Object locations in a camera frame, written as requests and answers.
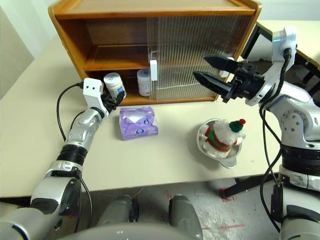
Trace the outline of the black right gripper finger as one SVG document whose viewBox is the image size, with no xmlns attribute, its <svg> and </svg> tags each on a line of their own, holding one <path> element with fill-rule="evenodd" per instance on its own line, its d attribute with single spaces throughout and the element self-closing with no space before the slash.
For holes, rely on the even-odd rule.
<svg viewBox="0 0 320 240">
<path fill-rule="evenodd" d="M 230 100 L 233 91 L 232 84 L 219 80 L 207 72 L 194 71 L 192 74 L 200 85 L 220 95 L 224 103 Z"/>
<path fill-rule="evenodd" d="M 213 68 L 234 74 L 239 68 L 239 63 L 224 56 L 205 56 L 204 60 Z"/>
</svg>

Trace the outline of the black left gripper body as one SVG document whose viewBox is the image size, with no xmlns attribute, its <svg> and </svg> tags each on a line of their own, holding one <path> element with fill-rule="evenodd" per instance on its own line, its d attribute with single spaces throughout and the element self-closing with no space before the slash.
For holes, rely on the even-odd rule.
<svg viewBox="0 0 320 240">
<path fill-rule="evenodd" d="M 118 106 L 118 99 L 113 99 L 110 95 L 103 97 L 103 106 L 107 111 L 115 111 Z"/>
</svg>

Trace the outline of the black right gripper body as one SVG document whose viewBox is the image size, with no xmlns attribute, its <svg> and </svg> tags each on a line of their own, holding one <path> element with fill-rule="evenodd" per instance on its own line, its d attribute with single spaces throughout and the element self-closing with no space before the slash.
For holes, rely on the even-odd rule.
<svg viewBox="0 0 320 240">
<path fill-rule="evenodd" d="M 234 87 L 231 98 L 252 99 L 265 83 L 265 77 L 257 72 L 257 65 L 245 61 L 238 62 L 231 81 Z"/>
</svg>

